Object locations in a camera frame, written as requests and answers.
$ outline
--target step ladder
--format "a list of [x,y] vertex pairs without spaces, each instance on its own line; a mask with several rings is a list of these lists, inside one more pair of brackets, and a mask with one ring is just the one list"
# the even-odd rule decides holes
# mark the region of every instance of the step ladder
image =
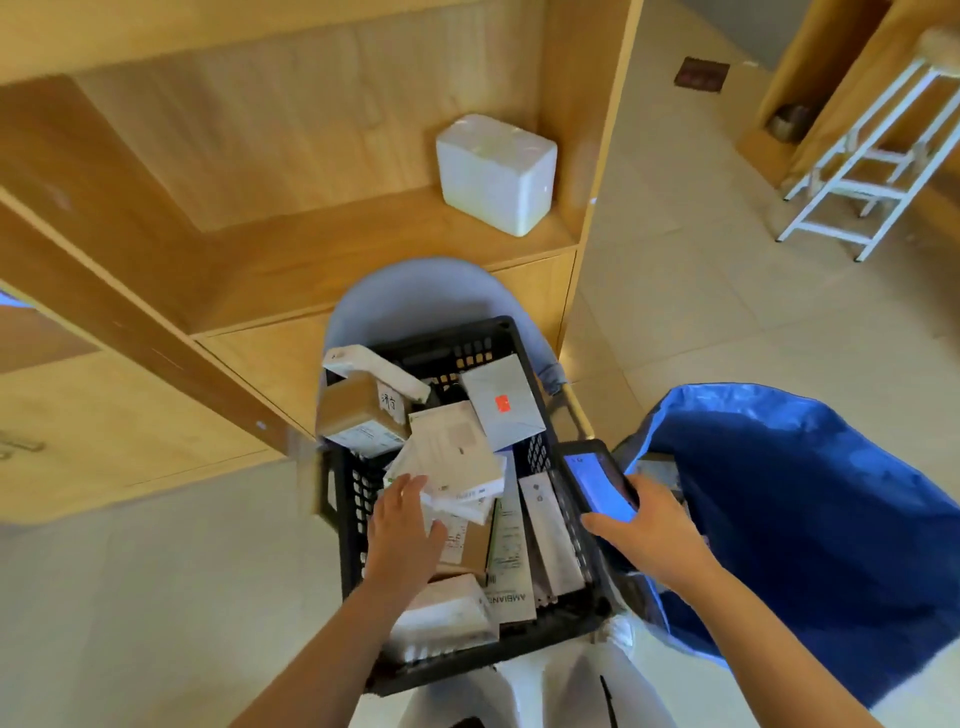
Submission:
[[[860,255],[856,257],[856,261],[862,262],[867,259],[960,141],[960,120],[958,120],[937,150],[930,154],[929,147],[934,136],[960,108],[960,89],[958,89],[930,122],[910,151],[888,152],[877,146],[880,139],[906,110],[940,77],[960,78],[960,31],[957,29],[933,28],[925,32],[918,43],[918,57],[880,94],[852,128],[827,150],[813,169],[794,185],[784,200],[792,200],[800,192],[807,190],[807,203],[793,222],[780,234],[777,242],[782,243],[793,231],[816,232],[864,246]],[[911,80],[914,80],[914,83],[908,86]],[[861,141],[860,137],[867,124],[905,87],[902,98]],[[840,156],[846,156],[846,160],[833,176],[824,182],[822,179],[824,169],[834,158]],[[863,159],[894,165],[885,184],[861,182],[848,177],[854,166]],[[911,170],[916,175],[912,183],[905,188],[896,186],[895,182],[907,170]],[[866,205],[861,210],[860,217],[869,215],[877,205],[886,209],[887,215],[872,236],[809,221],[810,214],[829,194],[864,201]]]

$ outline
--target black plastic crate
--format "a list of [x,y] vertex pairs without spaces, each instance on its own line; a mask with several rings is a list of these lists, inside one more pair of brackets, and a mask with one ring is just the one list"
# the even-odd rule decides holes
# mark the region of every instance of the black plastic crate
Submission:
[[[449,328],[372,349],[413,376],[429,380],[441,404],[467,399],[467,393],[459,383],[461,372],[512,353],[517,354],[546,423],[546,430],[514,445],[516,475],[525,477],[552,471],[552,453],[557,435],[547,417],[540,388],[514,320],[509,316]],[[327,372],[326,377],[328,384],[340,379],[331,372]],[[340,576],[344,598],[347,598],[362,580],[368,548],[367,521],[376,503],[377,492],[383,488],[384,468],[393,460],[395,453],[365,460],[334,443],[328,444],[339,521]],[[557,472],[551,474],[567,530],[587,581],[584,589],[561,596],[556,604],[538,608],[536,621],[502,626],[498,643],[405,664],[394,662],[381,654],[367,680],[367,692],[390,695],[494,665],[586,635],[597,629],[611,614],[611,599],[602,581],[600,551],[580,524],[580,511],[575,505],[570,485],[557,477]]]

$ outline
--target left hand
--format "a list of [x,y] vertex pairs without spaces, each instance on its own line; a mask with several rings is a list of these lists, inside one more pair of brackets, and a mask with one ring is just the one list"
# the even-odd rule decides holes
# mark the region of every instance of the left hand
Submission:
[[413,600],[437,570],[446,543],[446,526],[433,522],[423,531],[420,491],[426,476],[401,475],[373,507],[365,581],[402,601]]

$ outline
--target wooden shelf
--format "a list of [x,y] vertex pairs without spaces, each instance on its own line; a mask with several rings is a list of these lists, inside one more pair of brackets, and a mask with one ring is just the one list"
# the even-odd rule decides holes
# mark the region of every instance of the wooden shelf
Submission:
[[0,84],[474,0],[11,0]]
[[39,311],[0,305],[0,375],[96,351]]
[[210,242],[220,284],[194,335],[329,310],[365,275],[412,257],[458,257],[493,272],[577,246],[556,209],[513,237],[448,206],[435,187],[248,223]]
[[774,187],[780,187],[790,171],[797,145],[777,141],[763,129],[753,129],[740,138],[736,150],[764,180]]

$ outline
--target blue screen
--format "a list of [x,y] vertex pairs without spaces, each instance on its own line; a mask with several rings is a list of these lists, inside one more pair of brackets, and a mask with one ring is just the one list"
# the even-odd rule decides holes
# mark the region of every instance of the blue screen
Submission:
[[564,461],[577,479],[577,485],[580,486],[591,511],[606,514],[618,521],[633,520],[636,509],[620,490],[629,486],[625,486],[623,475],[616,470],[613,463],[607,462],[607,458],[603,458],[601,462],[601,457],[595,452],[565,455]]

